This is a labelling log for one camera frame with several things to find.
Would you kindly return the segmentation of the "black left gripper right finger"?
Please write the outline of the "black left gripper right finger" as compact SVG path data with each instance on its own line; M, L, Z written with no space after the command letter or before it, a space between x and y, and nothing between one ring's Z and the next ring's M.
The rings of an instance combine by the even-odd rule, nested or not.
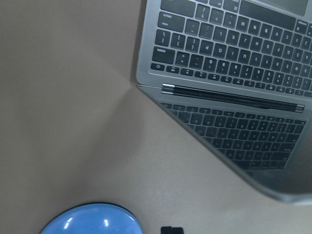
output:
M184 234L182 227L172 227L172 234Z

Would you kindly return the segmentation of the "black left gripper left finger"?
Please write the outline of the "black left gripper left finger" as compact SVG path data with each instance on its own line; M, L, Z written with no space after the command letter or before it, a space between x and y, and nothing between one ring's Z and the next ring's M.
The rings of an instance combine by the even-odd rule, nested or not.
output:
M172 234L172 227L171 226L164 226L160 229L161 234Z

